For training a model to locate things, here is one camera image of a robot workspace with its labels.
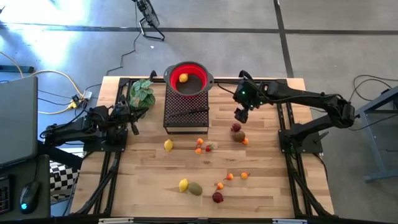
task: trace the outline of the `computer mouse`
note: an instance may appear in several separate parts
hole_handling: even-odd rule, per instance
[[[25,185],[19,198],[19,209],[22,214],[32,213],[39,202],[40,183],[33,181]]]

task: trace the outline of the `checkered pattern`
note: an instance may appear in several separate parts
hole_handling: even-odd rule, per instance
[[[52,162],[50,164],[50,191],[71,189],[73,182],[79,174],[78,169],[74,169],[63,164]],[[52,195],[55,199],[69,197],[69,195]]]

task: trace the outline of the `black box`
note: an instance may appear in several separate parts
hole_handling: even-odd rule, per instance
[[[207,134],[209,129],[208,110],[176,116],[169,115],[208,107],[209,94],[207,91],[188,98],[179,95],[166,85],[163,127],[167,134]]]

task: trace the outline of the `desk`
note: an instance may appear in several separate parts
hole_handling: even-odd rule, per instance
[[[35,170],[36,180],[40,183],[39,202],[37,208],[30,214],[22,214],[19,210],[19,197],[22,189],[29,182],[33,181]],[[30,218],[48,218],[50,217],[50,159],[47,155],[37,156],[28,161],[21,162],[6,168],[1,172],[1,176],[13,176],[12,204],[11,212],[0,215],[0,221],[23,220]]]
[[[120,77],[104,77],[98,105],[111,106],[116,99]],[[305,89],[302,78],[287,79],[291,88]],[[233,90],[234,85],[222,84]],[[249,139],[247,146],[233,142],[230,127],[237,123],[237,104],[232,95],[216,85],[209,91],[210,127],[208,135],[168,135],[163,128],[165,84],[154,83],[156,104],[137,123],[140,135],[129,130],[126,150],[119,166],[112,217],[213,217],[213,218],[291,218],[294,216],[286,161],[279,149],[279,120],[276,106],[264,105],[249,112],[242,130]],[[312,120],[306,106],[293,104],[296,123]],[[197,138],[213,144],[211,153],[195,154]],[[174,148],[165,152],[164,141],[171,139]],[[72,204],[77,211],[89,199],[100,179],[104,153],[95,152],[82,164]],[[312,154],[303,154],[309,189],[327,211],[333,213],[326,176],[320,161]],[[247,180],[240,173],[251,173]],[[224,180],[224,202],[211,199]],[[203,187],[201,196],[180,193],[178,183],[187,178]],[[304,210],[301,190],[297,191],[300,208]],[[108,189],[104,191],[103,205]]]

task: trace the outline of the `yellow lemon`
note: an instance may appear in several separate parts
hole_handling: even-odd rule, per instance
[[[178,185],[178,187],[180,187],[180,192],[184,192],[188,189],[188,180],[187,179],[183,179],[180,181],[180,184]]]
[[[178,78],[179,80],[180,80],[180,82],[186,82],[186,81],[188,81],[188,74],[186,74],[186,73],[183,73],[183,74],[181,74],[180,76],[179,76],[179,78]]]
[[[166,142],[164,142],[164,149],[167,152],[170,152],[172,148],[173,148],[173,142],[171,140],[168,139]]]

